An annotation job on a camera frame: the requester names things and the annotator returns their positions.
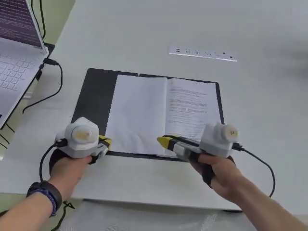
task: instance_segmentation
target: laptop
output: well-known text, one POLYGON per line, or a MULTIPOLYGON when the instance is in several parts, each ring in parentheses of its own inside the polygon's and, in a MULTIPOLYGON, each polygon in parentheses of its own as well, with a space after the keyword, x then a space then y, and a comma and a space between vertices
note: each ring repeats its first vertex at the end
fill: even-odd
POLYGON ((48 55, 27 0, 0 0, 0 129, 48 55))

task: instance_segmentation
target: table surface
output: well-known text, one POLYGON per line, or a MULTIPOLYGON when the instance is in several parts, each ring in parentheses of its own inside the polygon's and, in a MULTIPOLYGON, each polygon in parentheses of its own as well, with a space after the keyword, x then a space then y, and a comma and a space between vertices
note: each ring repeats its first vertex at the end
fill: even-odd
MULTIPOLYGON (((88 68, 217 81, 226 123, 241 143, 274 169, 274 199, 308 213, 305 141, 308 8, 303 0, 77 0, 52 58, 64 69, 60 94, 26 111, 0 162, 0 192, 25 193, 39 161, 71 120, 88 68), (237 53, 239 62, 168 54, 172 44, 237 53)), ((60 71, 47 66, 30 102, 57 91, 60 71)), ((265 193, 268 169, 244 153, 239 169, 265 193)), ((48 158, 43 166, 48 178, 48 158)), ((201 208, 236 209, 187 164, 106 156, 90 166, 73 197, 201 208)))

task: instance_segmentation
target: laptop keyboard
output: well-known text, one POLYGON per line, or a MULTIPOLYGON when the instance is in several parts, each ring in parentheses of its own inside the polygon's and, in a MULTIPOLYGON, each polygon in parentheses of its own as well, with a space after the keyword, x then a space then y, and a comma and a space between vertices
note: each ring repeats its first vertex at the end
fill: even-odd
POLYGON ((36 66, 35 58, 19 58, 7 54, 0 55, 0 90, 18 91, 36 66))

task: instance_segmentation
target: black watch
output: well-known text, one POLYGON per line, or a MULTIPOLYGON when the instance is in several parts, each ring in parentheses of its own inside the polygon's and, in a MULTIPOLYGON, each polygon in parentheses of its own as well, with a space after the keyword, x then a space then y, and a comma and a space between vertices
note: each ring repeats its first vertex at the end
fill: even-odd
POLYGON ((62 204, 62 196, 59 192, 59 190, 54 187, 52 184, 50 184, 47 181, 43 181, 43 182, 34 182, 28 192, 27 192, 27 197, 30 196, 33 192, 41 192, 43 193, 45 196, 47 196, 48 198, 51 196, 52 199, 55 202, 55 208, 53 208, 54 211, 58 211, 58 209, 61 207, 62 204))

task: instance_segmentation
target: human hand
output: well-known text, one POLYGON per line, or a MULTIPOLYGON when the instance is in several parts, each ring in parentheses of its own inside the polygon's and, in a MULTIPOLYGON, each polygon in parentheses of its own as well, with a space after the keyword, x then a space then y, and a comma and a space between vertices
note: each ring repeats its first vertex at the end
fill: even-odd
POLYGON ((91 156, 82 159, 63 158, 54 165, 48 182, 59 190, 63 201, 70 198, 91 160, 91 156))
POLYGON ((193 168, 201 175, 205 164, 211 165, 215 173, 211 181, 213 190, 226 200, 234 202, 237 189, 246 178, 229 159, 203 153, 199 156, 198 162, 191 162, 193 168))

